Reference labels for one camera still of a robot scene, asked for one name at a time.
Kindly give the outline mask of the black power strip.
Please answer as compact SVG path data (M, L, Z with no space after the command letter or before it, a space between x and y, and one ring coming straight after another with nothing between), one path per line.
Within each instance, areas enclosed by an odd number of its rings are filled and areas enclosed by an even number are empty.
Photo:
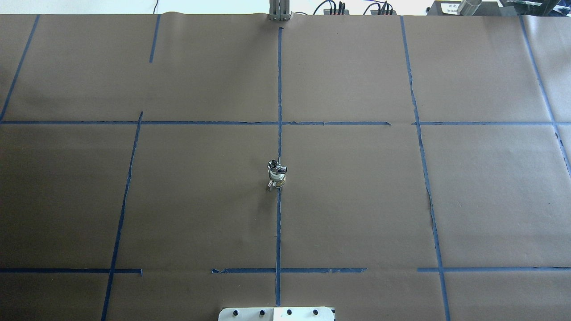
M326 0L316 8L314 14L321 9L326 16L348 16L350 14L346 3L342 1Z

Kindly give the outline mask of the aluminium frame post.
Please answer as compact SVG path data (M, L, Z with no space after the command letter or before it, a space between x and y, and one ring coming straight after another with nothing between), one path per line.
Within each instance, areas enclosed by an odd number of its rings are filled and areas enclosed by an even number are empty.
M270 21L289 21L291 15L290 0L269 0Z

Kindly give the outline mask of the white pedestal base plate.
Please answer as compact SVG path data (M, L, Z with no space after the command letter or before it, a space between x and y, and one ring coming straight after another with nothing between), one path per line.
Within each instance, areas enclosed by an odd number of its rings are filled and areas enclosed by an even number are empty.
M219 321L336 321L333 308L310 307L235 307L224 308Z

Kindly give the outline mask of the chrome angle valve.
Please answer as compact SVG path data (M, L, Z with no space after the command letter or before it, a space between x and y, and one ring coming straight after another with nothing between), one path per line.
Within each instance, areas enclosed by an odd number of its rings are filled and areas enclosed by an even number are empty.
M268 169L273 175L285 175L287 173L287 166L283 166L275 159L269 161Z

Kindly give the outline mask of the white PPR pipe fitting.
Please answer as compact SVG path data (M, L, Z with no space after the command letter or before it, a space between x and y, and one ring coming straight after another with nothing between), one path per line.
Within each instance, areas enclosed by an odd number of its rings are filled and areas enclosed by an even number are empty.
M274 173L269 171L269 182L266 190L271 191L272 189L281 189L286 182L286 178L287 175L285 173Z

